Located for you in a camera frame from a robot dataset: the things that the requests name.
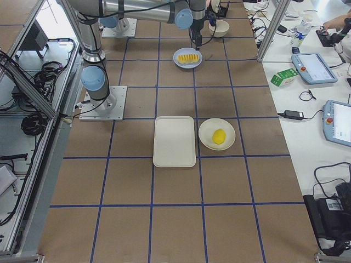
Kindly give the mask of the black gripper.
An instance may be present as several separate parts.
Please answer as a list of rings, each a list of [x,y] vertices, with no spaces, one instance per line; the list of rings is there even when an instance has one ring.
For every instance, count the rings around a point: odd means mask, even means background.
[[[202,34],[201,30],[204,26],[204,18],[194,19],[192,25],[190,26],[190,37],[194,38],[195,49],[199,50],[202,46]]]

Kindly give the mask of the operator hand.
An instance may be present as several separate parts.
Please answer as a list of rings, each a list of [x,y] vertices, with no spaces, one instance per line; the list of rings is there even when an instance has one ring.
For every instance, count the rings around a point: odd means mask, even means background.
[[[343,26],[344,26],[344,17],[343,16],[336,17],[334,19],[331,19],[331,20],[323,23],[324,28],[330,28],[330,29],[341,28]]]

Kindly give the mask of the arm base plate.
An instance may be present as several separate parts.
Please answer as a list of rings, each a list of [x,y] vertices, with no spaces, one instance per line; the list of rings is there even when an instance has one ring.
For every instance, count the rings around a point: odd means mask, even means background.
[[[103,26],[103,38],[133,38],[135,37],[137,19],[123,18],[115,16],[100,19]]]
[[[127,96],[127,86],[110,86],[110,94],[100,105],[100,102],[91,100],[88,92],[84,100],[89,100],[78,108],[81,114],[80,121],[122,121]]]

